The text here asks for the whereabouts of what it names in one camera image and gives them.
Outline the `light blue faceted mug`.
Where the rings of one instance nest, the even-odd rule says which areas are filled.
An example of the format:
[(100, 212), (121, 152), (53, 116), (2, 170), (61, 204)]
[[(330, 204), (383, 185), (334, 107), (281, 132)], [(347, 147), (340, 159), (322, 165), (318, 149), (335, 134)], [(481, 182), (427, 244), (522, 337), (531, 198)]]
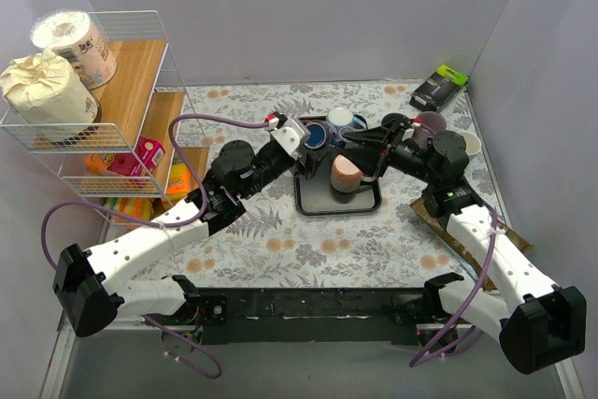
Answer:
[(465, 142), (465, 152), (472, 158), (482, 152), (482, 143), (476, 134), (467, 131), (458, 131)]

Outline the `purple mug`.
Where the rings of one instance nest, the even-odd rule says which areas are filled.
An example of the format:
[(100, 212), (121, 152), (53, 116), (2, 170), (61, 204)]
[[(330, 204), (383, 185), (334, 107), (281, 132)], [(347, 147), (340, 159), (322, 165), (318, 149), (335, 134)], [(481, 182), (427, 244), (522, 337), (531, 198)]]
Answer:
[(421, 149), (426, 149), (431, 138), (447, 129), (445, 118), (433, 111), (421, 112), (416, 119), (420, 126), (414, 130), (412, 139)]

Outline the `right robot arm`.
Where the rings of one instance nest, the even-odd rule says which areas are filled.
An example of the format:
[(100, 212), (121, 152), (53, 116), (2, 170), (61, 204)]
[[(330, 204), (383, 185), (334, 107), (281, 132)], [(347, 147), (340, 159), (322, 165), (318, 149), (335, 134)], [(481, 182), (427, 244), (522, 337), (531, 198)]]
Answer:
[(562, 287), (545, 275), (499, 227), (496, 209), (470, 186), (464, 138), (452, 131), (429, 137), (421, 148), (404, 141), (419, 123), (390, 114), (379, 127), (346, 132), (344, 155), (368, 177), (379, 178), (391, 167), (425, 183), (423, 205), (430, 217), (481, 266), (474, 286), (449, 273), (425, 282), (422, 308), (443, 328), (432, 337), (411, 366), (442, 354), (462, 352), (454, 340), (439, 340), (459, 321), (493, 337), (510, 364), (524, 375), (581, 354), (585, 349), (587, 301), (574, 287)]

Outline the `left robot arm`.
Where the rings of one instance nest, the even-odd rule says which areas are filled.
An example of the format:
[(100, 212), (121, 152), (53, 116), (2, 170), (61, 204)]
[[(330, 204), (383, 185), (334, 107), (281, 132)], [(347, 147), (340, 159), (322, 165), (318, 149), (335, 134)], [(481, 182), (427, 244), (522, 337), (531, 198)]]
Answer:
[(89, 249), (73, 244), (60, 253), (53, 291), (79, 337), (94, 335), (117, 317), (170, 316), (192, 322), (198, 292), (183, 276), (136, 281), (135, 275), (170, 252), (205, 240), (246, 211), (242, 202), (290, 171), (308, 178), (319, 165), (313, 150), (292, 157), (276, 140), (259, 151), (246, 141), (225, 144), (203, 184), (169, 211), (135, 230)]

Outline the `pink mug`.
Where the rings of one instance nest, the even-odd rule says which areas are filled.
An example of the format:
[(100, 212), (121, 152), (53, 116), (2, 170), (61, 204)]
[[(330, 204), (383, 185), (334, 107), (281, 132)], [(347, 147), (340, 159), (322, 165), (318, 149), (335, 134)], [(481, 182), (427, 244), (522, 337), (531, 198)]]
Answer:
[(355, 192), (363, 183), (375, 180), (373, 177), (366, 176), (357, 165), (345, 156), (337, 155), (334, 158), (330, 182), (332, 187), (338, 192)]

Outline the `small dark blue mug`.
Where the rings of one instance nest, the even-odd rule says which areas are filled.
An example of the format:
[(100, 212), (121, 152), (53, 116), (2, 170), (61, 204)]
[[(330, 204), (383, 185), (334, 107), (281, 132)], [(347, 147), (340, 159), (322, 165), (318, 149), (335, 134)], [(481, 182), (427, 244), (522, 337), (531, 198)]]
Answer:
[(310, 133), (305, 146), (311, 150), (319, 150), (330, 145), (333, 132), (326, 121), (310, 121), (306, 124)]

